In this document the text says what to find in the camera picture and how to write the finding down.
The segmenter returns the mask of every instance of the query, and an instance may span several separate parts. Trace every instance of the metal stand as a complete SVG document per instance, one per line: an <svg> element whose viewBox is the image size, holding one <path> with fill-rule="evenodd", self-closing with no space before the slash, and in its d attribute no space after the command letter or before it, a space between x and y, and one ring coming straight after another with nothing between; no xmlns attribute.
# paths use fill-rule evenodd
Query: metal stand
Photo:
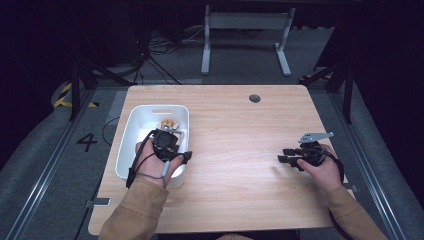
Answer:
<svg viewBox="0 0 424 240"><path fill-rule="evenodd" d="M95 64L87 59L80 58L75 61L72 71L72 113L69 121L73 121L75 119L81 108L79 80L81 80L87 89L96 89L98 85L97 79L93 74L93 70L97 70L104 76L107 76L123 86L136 85L136 83L128 82L103 66Z"/></svg>
<svg viewBox="0 0 424 240"><path fill-rule="evenodd" d="M340 89L343 82L345 83L345 91L343 98L343 115L348 124L351 124L350 120L350 108L352 102L352 91L353 91L353 73L352 67L348 63L339 63L331 67L328 67L322 71L315 73L314 75L307 77L303 76L300 84L308 86L309 84L327 76L328 74L333 73L330 77L329 82L325 86L325 90L328 93L337 93Z"/></svg>
<svg viewBox="0 0 424 240"><path fill-rule="evenodd" d="M269 29L282 30L283 34L279 43L275 43L275 51L284 76L290 76L290 68L284 55L284 46L289 35L295 8L290 8L288 13L228 13L211 12L209 5L205 12L205 47L203 50L202 70L203 75L209 74L211 56L210 29Z"/></svg>

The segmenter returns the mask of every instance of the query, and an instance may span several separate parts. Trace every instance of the small hole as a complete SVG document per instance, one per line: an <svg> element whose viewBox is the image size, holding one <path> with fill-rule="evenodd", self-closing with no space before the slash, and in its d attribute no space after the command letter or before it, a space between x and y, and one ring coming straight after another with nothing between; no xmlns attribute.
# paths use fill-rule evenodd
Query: small hole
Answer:
<svg viewBox="0 0 424 240"><path fill-rule="evenodd" d="M256 95L256 94L252 94L249 96L249 100L253 103L258 103L261 101L261 97L259 97L259 95Z"/></svg>

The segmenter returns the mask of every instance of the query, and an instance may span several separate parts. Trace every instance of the dark background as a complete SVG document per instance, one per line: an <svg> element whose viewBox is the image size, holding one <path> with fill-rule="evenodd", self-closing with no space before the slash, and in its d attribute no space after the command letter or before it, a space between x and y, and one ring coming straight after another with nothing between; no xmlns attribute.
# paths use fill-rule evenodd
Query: dark background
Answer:
<svg viewBox="0 0 424 240"><path fill-rule="evenodd" d="M268 5L264 9L279 8ZM346 62L355 53L350 63L363 99L423 206L421 9L418 1L396 0L379 0L372 7L355 9L298 6L293 27L337 26L317 66ZM0 167L22 139L52 112L51 96L69 78L76 59L83 56L106 67L131 63L142 52L135 39L145 40L146 24L178 41L184 28L203 23L203 14L201 5L2 1Z"/></svg>

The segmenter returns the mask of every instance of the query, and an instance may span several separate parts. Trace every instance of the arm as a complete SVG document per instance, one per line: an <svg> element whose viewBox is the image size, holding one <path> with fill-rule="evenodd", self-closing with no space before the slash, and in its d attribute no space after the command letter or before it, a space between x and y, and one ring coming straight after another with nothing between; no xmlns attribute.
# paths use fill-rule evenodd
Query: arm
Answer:
<svg viewBox="0 0 424 240"><path fill-rule="evenodd" d="M152 153L153 144L148 140L138 164ZM169 194L164 183L165 185L169 183L173 172L181 162L181 156L171 161L165 181L137 175L120 205L103 225L99 239L151 239ZM163 166L164 163L152 155L146 158L137 173L160 176Z"/></svg>
<svg viewBox="0 0 424 240"><path fill-rule="evenodd" d="M329 146L322 146L333 152ZM334 219L350 237L387 239L364 208L342 186L339 169L331 158L325 158L319 167L314 167L304 160L298 160L297 163L311 174L315 184L325 191Z"/></svg>

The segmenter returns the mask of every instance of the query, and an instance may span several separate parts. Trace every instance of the person's left hand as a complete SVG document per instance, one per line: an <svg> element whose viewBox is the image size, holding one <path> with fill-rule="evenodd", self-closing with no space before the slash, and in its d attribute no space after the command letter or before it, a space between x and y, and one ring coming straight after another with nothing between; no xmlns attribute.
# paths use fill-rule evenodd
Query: person's left hand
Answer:
<svg viewBox="0 0 424 240"><path fill-rule="evenodd" d="M136 152L138 151L140 146L141 146L141 143L137 143L136 148L135 148ZM165 163L162 162L154 154L153 139L148 139L146 141L146 144L144 145L143 152L141 153L140 157L138 158L136 166L138 166L141 163L141 161L143 161L143 159L145 159L146 157L148 157L148 158L141 165L140 169L138 169L137 173L150 175L150 176L153 176L153 177L157 177L159 179L155 179L155 178L144 176L144 175L137 175L137 178L145 179L147 181L150 181L152 183L155 183L155 184L163 186L163 187L166 187L166 185L168 185L169 180L171 180L172 174L181 165L181 163L183 161L183 156L177 156L170 162L169 170L166 174L166 177L164 179L165 181L164 181L160 177L161 177L161 174L162 174L163 167L165 166Z"/></svg>

